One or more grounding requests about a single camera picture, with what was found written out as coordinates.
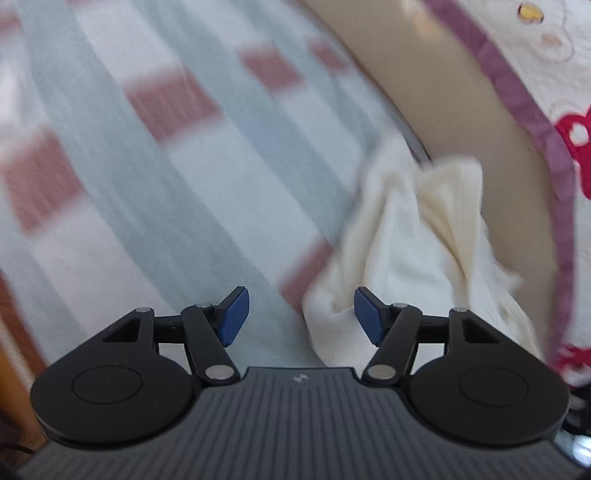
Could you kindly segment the beige bed frame side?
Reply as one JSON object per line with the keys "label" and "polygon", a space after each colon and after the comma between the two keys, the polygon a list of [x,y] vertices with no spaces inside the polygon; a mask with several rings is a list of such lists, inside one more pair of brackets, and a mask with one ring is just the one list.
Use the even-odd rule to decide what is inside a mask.
{"label": "beige bed frame side", "polygon": [[453,1],[311,1],[311,10],[394,102],[435,158],[484,172],[483,216],[546,354],[572,319],[575,168],[489,37]]}

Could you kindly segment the mushroom print quilt purple ruffle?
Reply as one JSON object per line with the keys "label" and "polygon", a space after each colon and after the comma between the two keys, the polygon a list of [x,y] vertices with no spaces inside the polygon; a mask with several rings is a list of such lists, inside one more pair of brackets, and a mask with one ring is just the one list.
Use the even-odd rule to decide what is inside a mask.
{"label": "mushroom print quilt purple ruffle", "polygon": [[430,1],[546,159],[559,265],[551,363],[590,381],[590,4]]}

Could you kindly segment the striped plush blanket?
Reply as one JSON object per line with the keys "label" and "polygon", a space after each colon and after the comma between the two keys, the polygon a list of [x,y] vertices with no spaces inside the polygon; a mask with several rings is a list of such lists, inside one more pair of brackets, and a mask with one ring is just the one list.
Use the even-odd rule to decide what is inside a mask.
{"label": "striped plush blanket", "polygon": [[1,5],[1,339],[48,365],[128,311],[249,289],[240,367],[318,366],[301,297],[381,136],[419,139],[297,1]]}

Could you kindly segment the white fleece garment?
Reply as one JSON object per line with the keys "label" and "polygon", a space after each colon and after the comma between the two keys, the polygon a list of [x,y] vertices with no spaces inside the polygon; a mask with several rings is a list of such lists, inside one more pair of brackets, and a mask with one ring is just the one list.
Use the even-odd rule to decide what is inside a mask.
{"label": "white fleece garment", "polygon": [[383,139],[327,267],[304,295],[311,346],[329,367],[363,371],[375,346],[353,313],[365,286],[427,315],[472,310],[538,359],[533,322],[513,296],[518,275],[496,260],[481,215],[483,171],[472,156],[420,165],[404,137]]}

